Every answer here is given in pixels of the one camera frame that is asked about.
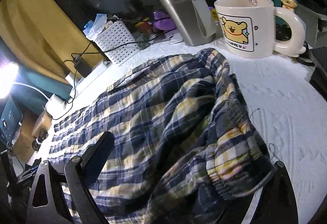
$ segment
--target plaid fabric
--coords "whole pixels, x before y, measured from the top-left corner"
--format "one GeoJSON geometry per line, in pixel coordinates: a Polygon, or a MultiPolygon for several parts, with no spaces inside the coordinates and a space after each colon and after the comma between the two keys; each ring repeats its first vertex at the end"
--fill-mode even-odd
{"type": "Polygon", "coordinates": [[[104,131],[115,147],[90,193],[109,223],[215,223],[219,206],[274,173],[236,78],[212,48],[128,73],[55,126],[49,161],[82,155],[104,131]]]}

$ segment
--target yellow dog figurine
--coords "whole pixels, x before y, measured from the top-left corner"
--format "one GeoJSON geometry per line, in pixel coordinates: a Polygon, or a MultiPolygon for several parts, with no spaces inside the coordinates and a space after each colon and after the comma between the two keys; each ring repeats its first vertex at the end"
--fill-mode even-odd
{"type": "Polygon", "coordinates": [[[296,6],[298,6],[296,4],[296,2],[293,1],[293,0],[281,0],[281,2],[283,3],[283,6],[282,6],[283,8],[286,8],[286,9],[292,11],[292,12],[294,12],[294,8],[296,6]]]}

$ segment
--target plastic storage basket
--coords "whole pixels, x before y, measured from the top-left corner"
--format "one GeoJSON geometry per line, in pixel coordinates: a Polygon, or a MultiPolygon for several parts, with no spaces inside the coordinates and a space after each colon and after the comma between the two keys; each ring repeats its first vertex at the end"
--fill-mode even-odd
{"type": "MultiPolygon", "coordinates": [[[[94,40],[102,51],[111,50],[119,45],[134,41],[134,37],[122,21],[114,22],[113,25],[99,34],[96,40],[94,40]]],[[[114,64],[121,65],[140,50],[136,43],[128,44],[109,51],[106,55],[114,64]]]]}

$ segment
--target ceramic mug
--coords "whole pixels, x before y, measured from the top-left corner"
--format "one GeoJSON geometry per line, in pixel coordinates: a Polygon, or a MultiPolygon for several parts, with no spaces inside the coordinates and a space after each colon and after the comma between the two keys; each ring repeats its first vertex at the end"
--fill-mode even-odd
{"type": "Polygon", "coordinates": [[[215,8],[230,52],[244,58],[265,58],[277,51],[298,57],[305,52],[305,29],[300,18],[271,0],[217,0],[215,8]],[[292,31],[288,41],[276,40],[275,16],[292,31]]]}

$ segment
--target white power strip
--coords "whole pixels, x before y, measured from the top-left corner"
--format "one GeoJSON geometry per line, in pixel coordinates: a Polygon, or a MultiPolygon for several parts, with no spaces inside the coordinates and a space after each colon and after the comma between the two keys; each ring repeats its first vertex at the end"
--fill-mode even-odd
{"type": "Polygon", "coordinates": [[[80,93],[83,92],[96,78],[98,78],[107,68],[111,65],[111,62],[105,62],[101,61],[98,63],[96,66],[94,66],[93,71],[86,77],[82,78],[79,83],[77,84],[76,87],[76,95],[75,95],[75,90],[74,87],[72,88],[70,92],[70,96],[73,98],[75,95],[75,98],[78,97],[80,93]]]}

